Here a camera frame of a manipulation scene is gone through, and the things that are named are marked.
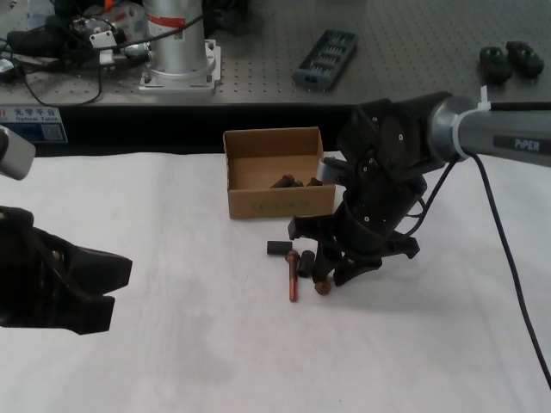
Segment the rusty bolt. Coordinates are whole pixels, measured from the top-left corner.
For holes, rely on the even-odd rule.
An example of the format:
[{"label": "rusty bolt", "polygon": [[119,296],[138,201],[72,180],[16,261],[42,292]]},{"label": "rusty bolt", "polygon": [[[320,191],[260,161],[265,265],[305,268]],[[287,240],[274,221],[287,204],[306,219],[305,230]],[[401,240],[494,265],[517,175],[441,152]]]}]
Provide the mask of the rusty bolt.
[{"label": "rusty bolt", "polygon": [[314,288],[319,295],[327,295],[331,291],[331,284],[329,281],[318,281],[316,282]]},{"label": "rusty bolt", "polygon": [[289,263],[289,301],[292,303],[299,299],[299,278],[296,271],[299,260],[299,253],[295,250],[290,250],[285,256],[285,261]]}]

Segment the small black part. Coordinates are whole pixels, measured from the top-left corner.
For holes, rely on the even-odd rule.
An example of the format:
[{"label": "small black part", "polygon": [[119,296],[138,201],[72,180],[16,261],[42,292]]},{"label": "small black part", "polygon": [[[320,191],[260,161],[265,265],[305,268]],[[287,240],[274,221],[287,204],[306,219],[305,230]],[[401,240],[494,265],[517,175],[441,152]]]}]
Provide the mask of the small black part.
[{"label": "small black part", "polygon": [[510,62],[518,72],[532,79],[542,73],[545,63],[528,43],[523,41],[508,41],[507,52]]},{"label": "small black part", "polygon": [[302,253],[302,256],[300,256],[299,269],[297,270],[299,277],[310,278],[312,276],[313,263],[315,259],[316,255],[310,250],[306,250]]},{"label": "small black part", "polygon": [[284,175],[282,179],[276,182],[271,188],[289,188],[293,185],[294,178],[292,175]]},{"label": "small black part", "polygon": [[268,241],[266,252],[269,256],[286,256],[293,249],[291,241]]},{"label": "small black part", "polygon": [[505,53],[500,47],[482,47],[479,59],[482,77],[488,83],[503,84],[513,74]]},{"label": "small black part", "polygon": [[0,60],[0,82],[11,83],[23,76],[25,76],[25,68],[19,60]]},{"label": "small black part", "polygon": [[323,187],[324,183],[319,179],[312,178],[310,182],[306,185],[307,187]]}]

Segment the black cable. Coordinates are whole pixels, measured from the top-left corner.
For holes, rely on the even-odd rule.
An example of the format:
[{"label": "black cable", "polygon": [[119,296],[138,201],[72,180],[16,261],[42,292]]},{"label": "black cable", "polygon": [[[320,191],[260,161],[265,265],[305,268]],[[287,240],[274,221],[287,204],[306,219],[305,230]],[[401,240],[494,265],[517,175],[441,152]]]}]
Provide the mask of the black cable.
[{"label": "black cable", "polygon": [[[39,31],[39,30],[42,30],[48,26],[54,26],[56,28],[62,28],[64,31],[66,31],[73,39],[76,39],[78,40],[79,42],[85,44],[87,47],[89,48],[93,48],[92,45],[90,45],[89,43],[86,43],[84,42],[83,40],[79,39],[77,36],[75,36],[73,33],[71,33],[71,31],[67,28],[64,28],[62,25],[50,25],[50,24],[45,24],[43,26],[38,26],[37,28],[33,28],[32,30],[29,30],[27,31],[20,39],[19,41],[17,42],[16,45],[14,45],[14,47],[12,48],[11,52],[10,52],[10,60],[13,60],[13,57],[14,57],[14,50],[17,49],[17,46],[22,43],[32,32],[36,32],[36,31]],[[17,76],[23,81],[23,83],[25,84],[25,87],[27,88],[28,90],[28,93],[31,94],[31,96],[42,106],[49,106],[51,108],[67,108],[67,107],[76,107],[76,106],[83,106],[83,105],[87,105],[89,103],[92,103],[92,102],[95,102],[99,99],[99,97],[102,95],[102,69],[98,69],[97,70],[97,93],[94,97],[92,97],[91,99],[85,101],[85,102],[80,102],[80,103],[70,103],[70,104],[66,104],[66,105],[56,105],[56,104],[50,104],[50,103],[45,103],[43,102],[37,95],[36,93],[34,93],[34,90],[33,88],[31,88],[30,84],[28,84],[28,81],[25,77],[25,74],[24,73],[21,73],[19,71],[19,69],[17,68],[16,65],[14,65],[14,69],[15,71],[17,72]]]},{"label": "black cable", "polygon": [[551,390],[551,374],[549,373],[548,365],[545,361],[545,357],[543,356],[542,349],[540,348],[540,343],[537,341],[536,333],[534,332],[534,327],[532,326],[532,322],[530,321],[530,316],[528,314],[528,309],[526,308],[526,303],[524,302],[524,294],[520,284],[520,279],[518,278],[517,265],[515,264],[515,260],[511,253],[511,248],[509,248],[509,243],[507,242],[507,237],[505,236],[503,225],[501,224],[501,218],[499,217],[496,201],[493,199],[492,187],[490,186],[488,174],[486,173],[484,164],[476,154],[467,154],[472,159],[474,159],[477,166],[479,167],[480,175],[482,177],[482,181],[484,182],[484,189],[486,190],[486,195],[488,196],[488,202],[490,203],[490,208],[492,209],[492,215],[494,220],[496,221],[496,226],[498,227],[499,239],[501,240],[501,244],[503,245],[503,249],[505,251],[505,256],[507,257],[507,262],[509,263],[509,267],[511,268],[513,281],[515,283],[515,290],[517,291],[518,304],[520,305],[520,311],[523,314],[523,319],[526,323],[528,334],[530,335],[532,345],[534,346],[534,350],[536,351],[537,360],[540,361],[543,375],[545,376],[545,380],[548,382],[549,389]]},{"label": "black cable", "polygon": [[424,201],[423,198],[419,198],[418,200],[418,204],[421,206],[421,212],[420,213],[414,213],[414,214],[407,214],[406,217],[407,218],[421,218],[421,216],[423,215],[424,213],[424,210],[427,206],[426,202]]},{"label": "black cable", "polygon": [[69,104],[66,104],[66,105],[57,105],[57,104],[53,104],[53,103],[45,103],[43,102],[37,95],[36,93],[34,93],[33,89],[31,88],[31,86],[28,84],[27,82],[27,79],[25,78],[25,76],[21,76],[21,79],[23,81],[23,83],[25,83],[25,86],[27,87],[28,89],[28,93],[31,94],[31,96],[42,106],[49,106],[50,108],[74,108],[76,106],[83,106],[83,105],[87,105],[89,103],[92,103],[92,102],[95,102],[97,101],[100,96],[102,95],[102,92],[103,92],[103,89],[102,89],[102,69],[98,69],[97,70],[97,93],[94,97],[92,97],[91,99],[85,101],[85,102],[79,102],[79,103],[69,103]]},{"label": "black cable", "polygon": [[415,225],[408,232],[406,232],[403,235],[400,235],[400,237],[410,237],[415,232],[417,232],[417,230],[419,229],[421,224],[423,224],[423,221],[426,218],[427,213],[429,212],[429,208],[432,205],[432,202],[434,201],[434,199],[438,195],[438,191],[440,190],[440,188],[442,187],[442,185],[446,181],[446,178],[448,177],[449,172],[451,172],[451,170],[454,168],[454,166],[455,166],[455,164],[457,163],[458,160],[459,160],[459,158],[456,158],[448,164],[448,166],[446,167],[446,170],[442,173],[442,175],[440,176],[440,179],[438,180],[438,182],[436,183],[434,189],[430,193],[429,199],[427,200],[427,203],[424,206],[424,209],[421,212],[421,216],[419,217],[418,221],[415,223]]}]

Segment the wire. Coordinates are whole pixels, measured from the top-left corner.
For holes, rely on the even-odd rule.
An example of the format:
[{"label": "wire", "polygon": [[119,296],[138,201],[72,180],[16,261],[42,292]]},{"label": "wire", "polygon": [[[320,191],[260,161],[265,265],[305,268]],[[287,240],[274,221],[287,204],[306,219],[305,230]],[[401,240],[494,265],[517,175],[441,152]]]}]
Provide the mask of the wire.
[{"label": "wire", "polygon": [[25,76],[21,76],[23,83],[25,83],[25,86],[28,89],[28,93],[31,94],[31,96],[42,106],[49,106],[50,108],[74,108],[76,106],[83,106],[87,105],[89,103],[97,101],[100,96],[102,95],[103,88],[102,88],[102,68],[97,70],[97,93],[94,97],[91,99],[85,101],[85,102],[79,102],[79,103],[69,103],[66,105],[58,105],[55,103],[45,103],[43,102],[37,95],[34,93],[33,89],[31,88],[30,84],[28,84],[27,79]]},{"label": "wire", "polygon": [[424,209],[426,208],[427,204],[424,202],[423,198],[419,198],[418,204],[421,206],[421,212],[420,213],[414,213],[414,214],[407,214],[407,218],[421,218],[421,216],[424,213]]},{"label": "wire", "polygon": [[440,176],[440,179],[438,180],[438,182],[436,183],[434,189],[430,193],[429,199],[427,200],[426,205],[424,206],[423,211],[421,212],[421,215],[419,216],[418,221],[415,223],[415,225],[408,232],[406,232],[405,234],[400,234],[399,235],[400,238],[410,237],[415,232],[417,232],[417,230],[420,228],[421,224],[423,224],[423,221],[426,218],[427,213],[429,213],[429,208],[432,205],[432,202],[434,201],[434,199],[438,195],[438,191],[440,190],[440,188],[442,187],[442,185],[446,181],[446,178],[448,177],[449,172],[451,172],[451,170],[454,168],[454,166],[455,166],[455,164],[457,163],[458,160],[459,160],[459,158],[456,157],[453,161],[451,161],[448,164],[448,166],[446,167],[446,170],[442,173],[442,175]]},{"label": "wire", "polygon": [[542,349],[540,348],[540,343],[537,341],[536,333],[534,332],[534,327],[532,326],[532,322],[530,321],[530,316],[528,314],[528,309],[526,308],[526,303],[524,302],[524,294],[520,284],[520,279],[518,278],[517,265],[515,264],[515,260],[511,253],[511,248],[509,247],[507,237],[505,236],[503,225],[501,224],[501,218],[499,217],[496,201],[493,199],[492,187],[490,186],[490,180],[488,179],[486,168],[484,168],[484,164],[482,163],[478,155],[474,153],[467,154],[472,159],[474,159],[477,166],[479,167],[480,175],[482,177],[482,181],[484,182],[484,189],[486,190],[486,195],[488,197],[488,202],[490,203],[490,208],[492,209],[492,215],[494,220],[496,221],[496,226],[498,227],[499,239],[501,240],[501,244],[503,245],[503,249],[505,251],[505,256],[507,257],[507,262],[509,263],[509,267],[511,268],[513,281],[515,283],[515,290],[517,291],[518,304],[520,305],[520,311],[523,314],[523,319],[526,323],[528,334],[530,335],[532,345],[534,346],[534,350],[536,351],[537,360],[540,361],[543,375],[545,376],[545,380],[548,382],[549,389],[551,390],[551,374],[549,373],[548,365],[545,361],[545,357],[543,356]]}]

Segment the screw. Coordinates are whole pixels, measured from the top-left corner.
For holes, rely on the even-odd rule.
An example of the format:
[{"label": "screw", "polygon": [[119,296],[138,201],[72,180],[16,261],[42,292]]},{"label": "screw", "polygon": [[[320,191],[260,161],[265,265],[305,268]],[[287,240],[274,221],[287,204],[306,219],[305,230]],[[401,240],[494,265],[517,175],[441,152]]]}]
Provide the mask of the screw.
[{"label": "screw", "polygon": [[295,303],[299,299],[299,278],[296,271],[299,260],[299,253],[295,250],[290,250],[285,256],[285,261],[289,263],[289,301],[292,303]]},{"label": "screw", "polygon": [[331,284],[329,281],[318,281],[316,282],[314,288],[319,295],[327,295],[331,291]]},{"label": "screw", "polygon": [[56,261],[63,261],[63,254],[61,254],[59,251],[52,251],[52,255]]}]

